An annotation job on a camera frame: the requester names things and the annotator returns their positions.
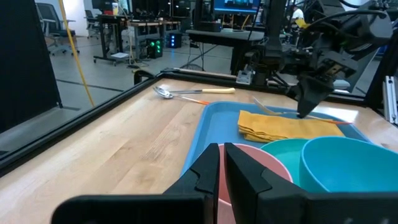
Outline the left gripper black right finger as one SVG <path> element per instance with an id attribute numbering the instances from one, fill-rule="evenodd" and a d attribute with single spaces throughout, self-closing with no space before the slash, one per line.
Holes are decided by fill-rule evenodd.
<path id="1" fill-rule="evenodd" d="M 229 142 L 224 164 L 236 223 L 397 223 L 396 193 L 310 193 Z"/>

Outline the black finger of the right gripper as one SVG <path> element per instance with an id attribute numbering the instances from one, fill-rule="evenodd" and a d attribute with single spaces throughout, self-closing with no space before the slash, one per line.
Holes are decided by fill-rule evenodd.
<path id="1" fill-rule="evenodd" d="M 299 118 L 304 118 L 305 117 L 305 109 L 303 108 L 303 85 L 301 80 L 298 81 L 298 83 L 295 86 L 295 93 L 296 97 L 295 99 L 297 100 L 297 113 Z"/>
<path id="2" fill-rule="evenodd" d="M 301 117 L 304 118 L 333 92 L 333 81 L 324 82 L 317 78 L 304 77 L 301 89 Z"/>

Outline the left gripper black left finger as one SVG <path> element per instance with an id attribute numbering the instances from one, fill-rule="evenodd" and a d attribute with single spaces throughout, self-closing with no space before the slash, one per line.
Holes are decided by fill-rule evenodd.
<path id="1" fill-rule="evenodd" d="M 220 150 L 209 144 L 162 194 L 81 195 L 62 202 L 52 223 L 216 223 Z"/>

